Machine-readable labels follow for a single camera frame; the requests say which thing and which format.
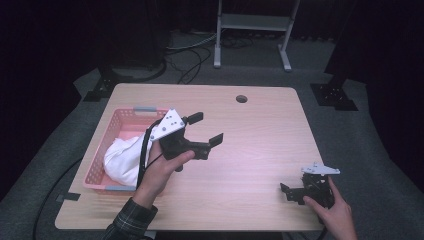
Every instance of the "sleeve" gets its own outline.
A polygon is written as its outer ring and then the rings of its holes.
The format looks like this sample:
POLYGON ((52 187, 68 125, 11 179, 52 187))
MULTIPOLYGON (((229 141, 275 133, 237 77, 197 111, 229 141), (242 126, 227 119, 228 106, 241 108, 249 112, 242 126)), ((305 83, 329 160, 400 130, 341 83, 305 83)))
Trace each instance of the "sleeve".
POLYGON ((102 239, 141 239, 157 212, 155 206, 150 210, 136 204, 130 198, 106 229, 102 239))

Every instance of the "white metal stand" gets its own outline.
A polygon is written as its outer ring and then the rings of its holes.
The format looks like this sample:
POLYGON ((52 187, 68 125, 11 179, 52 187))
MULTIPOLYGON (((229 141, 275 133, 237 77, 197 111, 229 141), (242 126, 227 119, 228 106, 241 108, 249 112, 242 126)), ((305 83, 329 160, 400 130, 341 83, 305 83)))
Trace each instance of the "white metal stand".
POLYGON ((216 43, 214 67, 221 67, 221 31, 224 28, 232 29, 252 29, 252 30, 268 30, 286 32, 283 44, 278 44, 281 60, 284 64, 284 70, 291 72, 289 59, 287 57, 286 48, 290 39, 290 33, 293 29, 296 13, 299 8, 300 0, 295 0, 294 7, 290 17, 275 16, 258 16, 258 15, 242 15, 242 14, 225 14, 222 13, 222 0, 218 5, 218 20, 216 27, 216 43))

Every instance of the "person's left hand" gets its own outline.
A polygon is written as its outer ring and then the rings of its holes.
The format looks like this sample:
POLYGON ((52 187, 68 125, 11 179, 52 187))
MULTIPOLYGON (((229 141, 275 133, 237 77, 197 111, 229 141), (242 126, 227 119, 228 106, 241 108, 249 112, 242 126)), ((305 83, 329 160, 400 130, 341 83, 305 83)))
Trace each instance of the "person's left hand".
POLYGON ((178 167, 193 159, 195 155, 194 152, 190 150, 181 153, 176 158, 166 160, 163 156, 160 156, 161 154, 162 149, 159 142, 153 142, 152 148, 149 152, 149 161, 147 163, 147 166, 149 167, 144 173, 143 180, 133 196, 133 201, 135 203, 148 209, 150 209, 153 205, 156 196, 165 189, 166 183, 171 177, 171 174, 178 167))

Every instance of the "pink basket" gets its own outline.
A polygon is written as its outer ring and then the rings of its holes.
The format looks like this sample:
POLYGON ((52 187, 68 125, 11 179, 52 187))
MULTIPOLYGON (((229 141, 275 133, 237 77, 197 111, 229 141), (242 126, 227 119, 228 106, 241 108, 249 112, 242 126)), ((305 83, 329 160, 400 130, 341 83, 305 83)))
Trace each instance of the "pink basket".
POLYGON ((155 107, 116 109, 85 175, 83 186, 99 194, 131 195, 135 187, 117 183, 105 173, 103 159, 106 151, 115 138, 127 140, 140 136, 154 121, 163 118, 167 111, 155 107))

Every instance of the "hand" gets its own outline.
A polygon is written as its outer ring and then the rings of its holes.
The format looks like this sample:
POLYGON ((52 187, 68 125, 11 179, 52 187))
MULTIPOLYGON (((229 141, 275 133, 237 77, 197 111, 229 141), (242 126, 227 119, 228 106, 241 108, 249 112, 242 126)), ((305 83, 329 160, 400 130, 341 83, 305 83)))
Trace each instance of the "hand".
POLYGON ((159 142, 153 142, 149 152, 149 161, 147 163, 149 167, 144 173, 143 180, 133 196, 133 201, 135 203, 148 209, 152 207, 156 196, 165 189, 171 174, 178 167, 190 161, 190 159, 193 159, 195 155, 194 152, 190 150, 181 153, 174 159, 166 160, 161 154, 162 149, 159 142))
POLYGON ((334 205, 330 209, 326 209, 318 204, 310 197, 303 197, 306 205, 311 207, 318 216, 324 221, 328 231, 338 240, 356 240, 355 227, 352 219, 352 209, 341 196, 339 190, 333 183, 333 180, 328 177, 331 191, 334 196, 334 205))

